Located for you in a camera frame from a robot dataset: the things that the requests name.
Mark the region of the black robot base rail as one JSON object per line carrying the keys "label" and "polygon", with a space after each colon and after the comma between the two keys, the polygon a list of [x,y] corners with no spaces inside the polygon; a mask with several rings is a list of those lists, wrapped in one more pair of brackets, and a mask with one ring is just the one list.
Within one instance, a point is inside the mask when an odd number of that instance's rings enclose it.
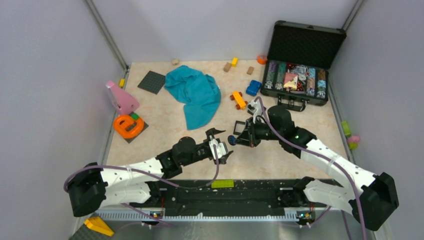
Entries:
{"label": "black robot base rail", "polygon": [[213,188],[206,180],[175,179],[175,188],[162,181],[148,184],[152,196],[135,208],[158,208],[166,217],[283,216],[288,208],[310,209],[311,203],[293,187],[298,179],[236,179],[233,187]]}

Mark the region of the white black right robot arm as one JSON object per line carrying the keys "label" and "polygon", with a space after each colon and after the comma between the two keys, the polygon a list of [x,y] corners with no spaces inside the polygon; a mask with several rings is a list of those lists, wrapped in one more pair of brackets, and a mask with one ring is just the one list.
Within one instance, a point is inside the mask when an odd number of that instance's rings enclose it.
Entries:
{"label": "white black right robot arm", "polygon": [[275,105],[267,114],[250,117],[231,145],[257,147],[261,141],[278,141],[295,155],[332,177],[337,184],[304,177],[294,187],[293,200],[299,206],[322,203],[350,213],[370,231],[377,231],[399,207],[394,178],[386,172],[375,174],[329,149],[315,134],[295,126],[291,113]]}

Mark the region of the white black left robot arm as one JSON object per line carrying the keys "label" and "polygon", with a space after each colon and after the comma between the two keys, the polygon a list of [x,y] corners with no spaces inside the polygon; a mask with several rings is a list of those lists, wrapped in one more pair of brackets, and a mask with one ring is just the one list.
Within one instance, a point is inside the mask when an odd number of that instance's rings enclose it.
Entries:
{"label": "white black left robot arm", "polygon": [[171,149],[144,161],[123,166],[98,165],[92,162],[71,174],[63,185],[68,193],[74,217],[84,217],[107,206],[143,204],[154,207],[160,202],[160,193],[154,183],[160,181],[172,187],[170,181],[183,167],[211,160],[216,167],[224,165],[232,151],[215,135],[220,130],[206,131],[201,143],[189,136],[182,137]]}

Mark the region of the teal garment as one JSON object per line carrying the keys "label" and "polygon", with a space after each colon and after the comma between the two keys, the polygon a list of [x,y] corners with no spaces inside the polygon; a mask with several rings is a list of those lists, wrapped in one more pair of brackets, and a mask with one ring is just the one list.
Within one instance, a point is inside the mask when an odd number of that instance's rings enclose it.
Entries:
{"label": "teal garment", "polygon": [[221,104],[221,90],[214,77],[181,65],[165,75],[164,88],[180,103],[189,131],[207,125]]}

